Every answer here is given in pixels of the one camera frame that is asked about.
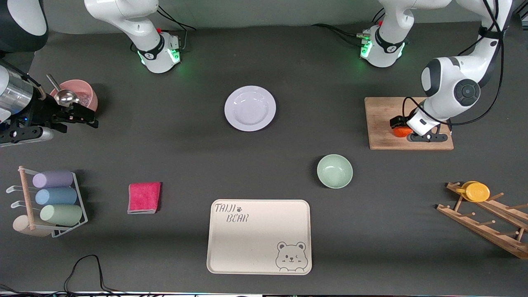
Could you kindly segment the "wooden peg drying rack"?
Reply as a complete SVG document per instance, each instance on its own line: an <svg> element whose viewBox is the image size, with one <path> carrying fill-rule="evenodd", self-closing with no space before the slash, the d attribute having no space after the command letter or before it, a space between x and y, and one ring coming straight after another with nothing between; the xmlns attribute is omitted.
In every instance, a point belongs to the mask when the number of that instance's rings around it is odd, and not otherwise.
<svg viewBox="0 0 528 297"><path fill-rule="evenodd" d="M470 231L509 252L509 254L520 259L528 260L528 203L520 205L500 203L497 200L504 196L503 192L495 195L490 194L490 197L486 201L480 203L469 202L460 194L456 193L456 189L460 188L464 183L448 182L445 185L447 190L457 194L459 198L454 207L439 204L436 209L455 222L468 228ZM496 218L513 225L516 229L514 231L497 231L492 226L496 223L495 220L478 222L474 218L476 215L475 212L462 214L460 212L460 206L463 202L473 203L481 207L481 209L488 211L490 214L496 216Z"/></svg>

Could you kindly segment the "blue cup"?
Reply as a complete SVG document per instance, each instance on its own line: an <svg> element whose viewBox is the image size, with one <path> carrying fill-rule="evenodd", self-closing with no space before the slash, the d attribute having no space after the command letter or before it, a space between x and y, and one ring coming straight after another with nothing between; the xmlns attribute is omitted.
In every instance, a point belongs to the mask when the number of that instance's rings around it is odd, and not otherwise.
<svg viewBox="0 0 528 297"><path fill-rule="evenodd" d="M77 190L71 187L41 189L36 193L35 201L39 205L74 205L77 202Z"/></svg>

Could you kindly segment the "wooden rack rod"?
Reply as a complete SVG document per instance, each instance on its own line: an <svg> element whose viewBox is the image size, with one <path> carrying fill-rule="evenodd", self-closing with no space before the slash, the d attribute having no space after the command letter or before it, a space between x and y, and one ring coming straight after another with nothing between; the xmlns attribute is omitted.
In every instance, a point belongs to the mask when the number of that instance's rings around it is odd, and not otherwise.
<svg viewBox="0 0 528 297"><path fill-rule="evenodd" d="M25 202L25 207L26 207L26 215L28 216L28 227L31 231L34 231L36 230L36 226L35 226L35 220L34 220L34 215L33 215L33 209L32 209L32 204L31 204L31 197L30 197L30 192L29 192L29 186L28 186L28 179L26 177L26 173L25 173L25 168L23 166L19 166L19 176L20 176L20 179L21 179L21 188L22 188L22 191L23 191L23 195L24 195L24 202Z"/></svg>

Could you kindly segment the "green cup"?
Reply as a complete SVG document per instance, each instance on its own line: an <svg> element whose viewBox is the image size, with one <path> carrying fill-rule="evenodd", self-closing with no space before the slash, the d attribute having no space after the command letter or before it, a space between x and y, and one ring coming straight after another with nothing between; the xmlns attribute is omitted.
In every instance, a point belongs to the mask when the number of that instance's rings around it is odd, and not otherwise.
<svg viewBox="0 0 528 297"><path fill-rule="evenodd" d="M60 226L73 227L80 222L83 211L79 205L46 205L40 211L41 220Z"/></svg>

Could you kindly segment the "pink folded cloth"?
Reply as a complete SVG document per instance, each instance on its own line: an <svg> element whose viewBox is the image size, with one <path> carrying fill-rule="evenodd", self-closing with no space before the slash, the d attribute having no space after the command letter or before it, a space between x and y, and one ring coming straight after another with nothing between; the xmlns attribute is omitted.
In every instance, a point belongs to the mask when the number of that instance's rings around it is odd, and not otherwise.
<svg viewBox="0 0 528 297"><path fill-rule="evenodd" d="M155 214L157 212L162 182L145 182L128 186L127 214Z"/></svg>

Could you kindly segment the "light green bowl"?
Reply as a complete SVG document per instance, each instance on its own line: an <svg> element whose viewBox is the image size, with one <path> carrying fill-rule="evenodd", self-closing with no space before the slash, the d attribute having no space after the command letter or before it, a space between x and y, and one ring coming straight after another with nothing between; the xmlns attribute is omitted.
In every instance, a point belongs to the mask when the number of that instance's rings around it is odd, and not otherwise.
<svg viewBox="0 0 528 297"><path fill-rule="evenodd" d="M321 158L316 167L319 181L331 189L341 189L347 186L354 176L354 170L347 158L330 154Z"/></svg>

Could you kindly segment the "wooden cutting board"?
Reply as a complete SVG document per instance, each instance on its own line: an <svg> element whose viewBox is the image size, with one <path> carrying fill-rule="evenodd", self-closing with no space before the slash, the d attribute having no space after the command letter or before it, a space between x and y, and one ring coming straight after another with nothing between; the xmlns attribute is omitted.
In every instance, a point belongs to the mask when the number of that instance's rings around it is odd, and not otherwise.
<svg viewBox="0 0 528 297"><path fill-rule="evenodd" d="M439 133L447 135L447 140L443 142L414 142L407 138L396 137L390 128L390 119L402 115L403 101L404 97L364 98L371 150L451 151L454 149L450 129L445 125L439 126Z"/></svg>

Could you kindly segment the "metal scoop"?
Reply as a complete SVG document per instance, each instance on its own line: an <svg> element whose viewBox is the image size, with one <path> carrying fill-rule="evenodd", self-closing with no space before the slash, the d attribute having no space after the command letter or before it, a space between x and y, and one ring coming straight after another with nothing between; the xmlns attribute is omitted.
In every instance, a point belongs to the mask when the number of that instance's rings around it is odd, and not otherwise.
<svg viewBox="0 0 528 297"><path fill-rule="evenodd" d="M60 106L70 107L73 103L80 104L78 96L73 91L61 88L51 74L46 74L46 77L57 91L53 97Z"/></svg>

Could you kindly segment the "white round plate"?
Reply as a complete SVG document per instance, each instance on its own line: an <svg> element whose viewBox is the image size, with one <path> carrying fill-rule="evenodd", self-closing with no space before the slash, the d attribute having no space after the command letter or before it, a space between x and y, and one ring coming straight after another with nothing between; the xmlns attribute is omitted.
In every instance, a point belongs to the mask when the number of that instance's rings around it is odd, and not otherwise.
<svg viewBox="0 0 528 297"><path fill-rule="evenodd" d="M232 127L254 132L272 122L276 108L275 98L268 90L259 86L243 86L228 96L224 115Z"/></svg>

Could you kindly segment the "beige cup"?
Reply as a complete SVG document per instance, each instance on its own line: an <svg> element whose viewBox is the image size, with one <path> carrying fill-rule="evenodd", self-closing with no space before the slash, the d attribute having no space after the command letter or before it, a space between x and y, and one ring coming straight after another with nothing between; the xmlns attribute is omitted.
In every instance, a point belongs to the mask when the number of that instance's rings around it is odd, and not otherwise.
<svg viewBox="0 0 528 297"><path fill-rule="evenodd" d="M46 237L53 233L53 231L49 229L38 229L37 228L32 231L30 230L29 225L30 225L29 218L27 215L24 214L24 215L20 215L17 218L15 218L15 220L13 221L12 227L15 231L19 233L29 235L29 236L35 236L35 237Z"/></svg>

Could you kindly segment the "purple cup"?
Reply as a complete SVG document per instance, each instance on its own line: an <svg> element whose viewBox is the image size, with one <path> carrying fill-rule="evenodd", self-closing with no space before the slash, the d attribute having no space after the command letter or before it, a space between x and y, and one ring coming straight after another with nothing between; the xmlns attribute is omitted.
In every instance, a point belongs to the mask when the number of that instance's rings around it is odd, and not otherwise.
<svg viewBox="0 0 528 297"><path fill-rule="evenodd" d="M34 175L32 183L38 189L70 187L73 183L73 175L66 170L45 171Z"/></svg>

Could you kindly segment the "cream bear print tray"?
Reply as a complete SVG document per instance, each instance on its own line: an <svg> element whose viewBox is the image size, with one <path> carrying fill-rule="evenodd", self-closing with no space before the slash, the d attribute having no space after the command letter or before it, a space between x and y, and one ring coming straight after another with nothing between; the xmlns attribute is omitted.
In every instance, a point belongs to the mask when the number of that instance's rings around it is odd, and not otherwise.
<svg viewBox="0 0 528 297"><path fill-rule="evenodd" d="M212 203L206 258L209 272L306 275L312 265L308 202L218 199Z"/></svg>

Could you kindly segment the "pink bowl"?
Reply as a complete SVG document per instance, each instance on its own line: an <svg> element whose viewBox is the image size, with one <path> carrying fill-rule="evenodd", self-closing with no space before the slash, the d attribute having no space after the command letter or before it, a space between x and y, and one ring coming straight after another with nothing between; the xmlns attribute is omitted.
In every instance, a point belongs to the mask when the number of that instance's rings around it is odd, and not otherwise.
<svg viewBox="0 0 528 297"><path fill-rule="evenodd" d="M60 83L60 88L62 90L71 90L78 96L81 105L93 111L97 110L98 98L89 83L78 79L68 80Z"/></svg>

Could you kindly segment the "yellow cup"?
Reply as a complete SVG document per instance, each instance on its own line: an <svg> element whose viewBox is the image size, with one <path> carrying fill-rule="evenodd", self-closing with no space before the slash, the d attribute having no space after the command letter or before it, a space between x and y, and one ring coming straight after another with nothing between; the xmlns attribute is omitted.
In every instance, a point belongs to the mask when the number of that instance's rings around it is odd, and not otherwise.
<svg viewBox="0 0 528 297"><path fill-rule="evenodd" d="M468 181L455 190L465 200L473 203L486 201L490 197L488 186L479 181Z"/></svg>

